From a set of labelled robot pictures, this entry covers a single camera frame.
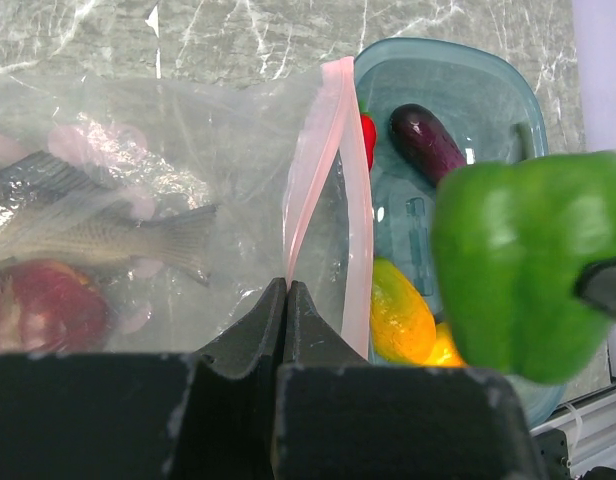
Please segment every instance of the white cable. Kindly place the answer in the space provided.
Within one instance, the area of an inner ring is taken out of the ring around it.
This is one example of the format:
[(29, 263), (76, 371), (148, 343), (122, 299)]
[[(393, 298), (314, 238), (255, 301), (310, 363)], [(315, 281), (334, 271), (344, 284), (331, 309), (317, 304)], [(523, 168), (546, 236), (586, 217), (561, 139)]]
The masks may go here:
[(571, 403), (564, 403), (563, 406), (570, 410), (570, 413), (572, 413), (573, 417), (575, 417), (575, 425), (577, 426), (577, 429), (575, 430), (575, 439), (572, 442), (572, 451), (570, 452), (570, 457), (572, 458), (575, 455), (577, 445), (579, 444), (579, 439), (581, 438), (584, 421), (582, 420), (581, 415), (579, 415), (577, 409)]

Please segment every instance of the fish tail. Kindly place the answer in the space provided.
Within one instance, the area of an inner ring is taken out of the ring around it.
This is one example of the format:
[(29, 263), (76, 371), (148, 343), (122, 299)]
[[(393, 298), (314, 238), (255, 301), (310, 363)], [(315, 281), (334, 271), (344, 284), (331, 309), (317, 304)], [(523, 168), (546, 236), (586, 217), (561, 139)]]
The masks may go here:
[(208, 285), (204, 243), (216, 211), (215, 205), (208, 205), (149, 222), (147, 226), (157, 229), (161, 239), (153, 256), (182, 270), (198, 283)]

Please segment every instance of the ziplock bag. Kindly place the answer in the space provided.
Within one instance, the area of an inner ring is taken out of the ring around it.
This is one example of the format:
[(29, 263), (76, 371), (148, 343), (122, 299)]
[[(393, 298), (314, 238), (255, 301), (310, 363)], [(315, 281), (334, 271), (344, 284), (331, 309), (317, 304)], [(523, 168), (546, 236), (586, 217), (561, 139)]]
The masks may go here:
[(0, 76), (0, 352), (194, 350), (285, 276), (367, 357), (371, 275), (352, 58), (241, 91)]

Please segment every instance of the gray marble surface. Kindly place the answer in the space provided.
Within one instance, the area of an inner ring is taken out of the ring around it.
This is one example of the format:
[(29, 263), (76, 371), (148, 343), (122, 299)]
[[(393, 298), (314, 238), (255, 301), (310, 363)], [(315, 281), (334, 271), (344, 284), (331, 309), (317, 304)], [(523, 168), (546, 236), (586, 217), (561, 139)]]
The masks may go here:
[[(146, 22), (156, 5), (157, 31)], [(2, 73), (161, 75), (241, 87), (392, 36), (503, 57), (539, 98), (551, 150), (583, 149), (570, 0), (0, 0)], [(569, 397), (608, 383), (605, 358), (602, 350)]]

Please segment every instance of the teal plastic container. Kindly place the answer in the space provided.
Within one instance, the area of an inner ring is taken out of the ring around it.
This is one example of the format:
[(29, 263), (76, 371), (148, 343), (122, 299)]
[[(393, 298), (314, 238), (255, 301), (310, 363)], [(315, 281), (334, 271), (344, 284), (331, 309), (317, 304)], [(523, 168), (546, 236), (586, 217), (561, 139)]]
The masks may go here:
[[(441, 120), (468, 163), (514, 163), (521, 160), (521, 142), (513, 132), (520, 122), (530, 126), (534, 155), (548, 153), (539, 103), (519, 72), (501, 58), (420, 38), (391, 38), (365, 49), (355, 61), (355, 84), (378, 132), (371, 171), (375, 254), (390, 259), (433, 314), (442, 314), (428, 235), (435, 190), (392, 147), (390, 114), (400, 105), (420, 104)], [(372, 348), (370, 359), (385, 363)], [(513, 382), (518, 391), (522, 383)], [(564, 388), (524, 384), (520, 396), (531, 426), (552, 413)]]

